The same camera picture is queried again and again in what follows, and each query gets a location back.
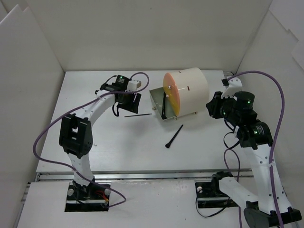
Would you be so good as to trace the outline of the thin black eyeliner pencil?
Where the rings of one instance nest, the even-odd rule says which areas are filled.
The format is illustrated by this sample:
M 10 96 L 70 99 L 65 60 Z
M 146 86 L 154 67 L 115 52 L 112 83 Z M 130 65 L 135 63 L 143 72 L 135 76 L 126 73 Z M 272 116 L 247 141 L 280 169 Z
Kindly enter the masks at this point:
M 152 115 L 152 113 L 148 113 L 148 114 L 127 115 L 127 116 L 124 116 L 124 118 L 139 117 L 139 116 L 148 116 L 148 115 Z

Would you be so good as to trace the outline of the cream round drawer organizer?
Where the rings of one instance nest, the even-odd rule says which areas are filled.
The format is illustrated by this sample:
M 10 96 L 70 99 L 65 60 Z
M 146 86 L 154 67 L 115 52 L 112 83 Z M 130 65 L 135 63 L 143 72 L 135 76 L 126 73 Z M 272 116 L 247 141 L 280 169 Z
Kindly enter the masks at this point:
M 194 67 L 170 73 L 180 96 L 180 113 L 177 117 L 204 109 L 209 101 L 209 85 L 203 72 Z

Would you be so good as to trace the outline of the black brush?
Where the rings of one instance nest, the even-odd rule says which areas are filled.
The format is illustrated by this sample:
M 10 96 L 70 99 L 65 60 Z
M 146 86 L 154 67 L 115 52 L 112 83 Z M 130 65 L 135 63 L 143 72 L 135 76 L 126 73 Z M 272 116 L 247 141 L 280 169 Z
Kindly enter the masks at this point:
M 161 110 L 161 117 L 162 119 L 166 119 L 166 93 L 163 93 L 163 100 L 162 100 L 162 110 Z
M 173 143 L 173 141 L 175 140 L 175 138 L 177 137 L 177 135 L 179 134 L 179 132 L 181 131 L 181 129 L 183 128 L 183 124 L 179 127 L 179 129 L 177 130 L 177 132 L 173 135 L 173 137 L 169 140 L 169 142 L 167 144 L 165 144 L 165 147 L 168 149 L 170 148 L 171 144 Z

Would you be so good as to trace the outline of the yellow drawer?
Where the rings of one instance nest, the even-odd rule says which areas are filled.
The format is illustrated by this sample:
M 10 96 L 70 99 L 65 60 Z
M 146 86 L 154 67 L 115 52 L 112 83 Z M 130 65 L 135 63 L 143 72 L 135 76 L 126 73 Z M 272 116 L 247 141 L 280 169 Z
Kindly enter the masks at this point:
M 180 113 L 180 96 L 178 90 L 167 90 L 169 102 L 176 116 Z

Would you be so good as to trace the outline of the orange drawer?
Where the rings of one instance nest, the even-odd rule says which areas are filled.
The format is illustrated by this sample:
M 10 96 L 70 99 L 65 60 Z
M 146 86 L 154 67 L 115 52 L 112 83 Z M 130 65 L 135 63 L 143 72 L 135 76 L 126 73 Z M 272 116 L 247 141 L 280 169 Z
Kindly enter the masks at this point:
M 167 95 L 176 95 L 177 86 L 171 73 L 166 73 L 163 78 L 163 89 Z

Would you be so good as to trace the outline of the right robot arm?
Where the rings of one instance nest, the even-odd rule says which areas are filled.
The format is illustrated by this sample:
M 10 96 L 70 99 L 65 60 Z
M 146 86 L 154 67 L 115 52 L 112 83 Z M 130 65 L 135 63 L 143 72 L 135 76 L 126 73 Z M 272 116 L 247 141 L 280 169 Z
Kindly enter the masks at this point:
M 237 182 L 231 172 L 222 171 L 212 176 L 211 192 L 229 196 L 244 212 L 251 228 L 271 228 L 302 219 L 301 212 L 294 209 L 282 187 L 275 160 L 270 157 L 274 141 L 268 125 L 257 119 L 253 110 L 255 96 L 250 92 L 236 92 L 233 97 L 222 98 L 222 92 L 214 94 L 206 108 L 215 119 L 224 119 L 234 127 L 251 165 L 256 182 L 257 195 Z

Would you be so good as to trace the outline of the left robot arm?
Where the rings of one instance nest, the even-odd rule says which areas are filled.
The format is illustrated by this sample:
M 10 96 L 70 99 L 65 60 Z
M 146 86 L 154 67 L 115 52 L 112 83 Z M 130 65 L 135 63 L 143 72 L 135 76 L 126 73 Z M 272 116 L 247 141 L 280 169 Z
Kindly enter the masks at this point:
M 78 187 L 78 194 L 84 199 L 90 199 L 95 194 L 95 181 L 90 168 L 89 155 L 93 146 L 92 127 L 97 119 L 110 107 L 131 113 L 138 113 L 141 94 L 136 91 L 141 87 L 141 81 L 129 79 L 122 75 L 114 76 L 115 82 L 103 83 L 95 91 L 96 100 L 80 110 L 66 115 L 61 122 L 59 145 L 68 154 L 74 171 L 73 184 Z

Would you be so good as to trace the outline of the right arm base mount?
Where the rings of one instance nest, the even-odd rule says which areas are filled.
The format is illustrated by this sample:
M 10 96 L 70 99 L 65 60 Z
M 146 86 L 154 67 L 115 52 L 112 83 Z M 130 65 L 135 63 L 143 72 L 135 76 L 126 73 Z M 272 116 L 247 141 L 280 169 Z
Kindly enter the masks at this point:
M 219 171 L 211 180 L 195 182 L 197 205 L 199 209 L 231 208 L 238 205 L 225 193 L 219 190 L 219 180 L 233 177 L 229 171 Z

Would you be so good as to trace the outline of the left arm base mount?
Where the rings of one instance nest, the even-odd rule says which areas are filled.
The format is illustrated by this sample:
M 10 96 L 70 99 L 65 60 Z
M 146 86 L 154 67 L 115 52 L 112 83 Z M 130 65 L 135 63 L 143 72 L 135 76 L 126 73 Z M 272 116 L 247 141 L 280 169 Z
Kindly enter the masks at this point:
M 93 185 L 88 192 L 69 183 L 65 212 L 104 212 L 109 210 L 111 190 Z

